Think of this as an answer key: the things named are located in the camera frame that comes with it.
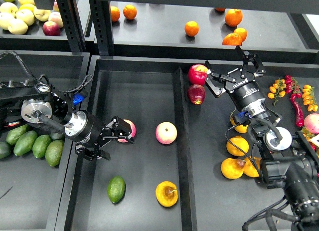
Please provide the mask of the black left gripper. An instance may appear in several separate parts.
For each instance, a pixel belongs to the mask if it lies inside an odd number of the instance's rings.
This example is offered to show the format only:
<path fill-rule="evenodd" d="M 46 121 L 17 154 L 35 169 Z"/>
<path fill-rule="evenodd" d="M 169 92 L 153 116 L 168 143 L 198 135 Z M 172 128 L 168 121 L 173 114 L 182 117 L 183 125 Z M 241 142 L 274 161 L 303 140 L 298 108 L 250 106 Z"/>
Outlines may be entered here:
<path fill-rule="evenodd" d="M 110 154 L 102 150 L 97 143 L 100 134 L 101 144 L 119 139 L 134 143 L 130 124 L 118 116 L 114 116 L 108 124 L 104 125 L 99 118 L 87 111 L 80 110 L 75 114 L 77 118 L 74 119 L 71 128 L 71 140 L 78 143 L 75 145 L 75 153 L 88 161 L 111 159 Z"/>

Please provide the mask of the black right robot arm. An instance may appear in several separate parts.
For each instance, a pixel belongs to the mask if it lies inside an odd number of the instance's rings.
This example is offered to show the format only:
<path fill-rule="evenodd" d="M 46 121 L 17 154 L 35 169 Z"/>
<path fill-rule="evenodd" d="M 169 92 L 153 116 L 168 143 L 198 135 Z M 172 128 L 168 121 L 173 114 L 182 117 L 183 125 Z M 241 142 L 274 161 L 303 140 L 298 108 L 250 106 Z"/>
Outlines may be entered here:
<path fill-rule="evenodd" d="M 261 161 L 255 162 L 252 154 L 248 160 L 257 170 L 267 188 L 283 189 L 283 198 L 248 219 L 248 226 L 265 219 L 269 230 L 276 230 L 275 218 L 290 221 L 299 231 L 315 231 L 319 228 L 319 159 L 303 136 L 279 127 L 280 114 L 266 107 L 265 96 L 256 78 L 265 74 L 265 68 L 256 54 L 236 46 L 243 60 L 241 68 L 227 74 L 207 71 L 206 86 L 215 97 L 227 93 L 238 113 L 235 126 L 246 125 L 253 142 L 252 150 L 260 153 Z"/>

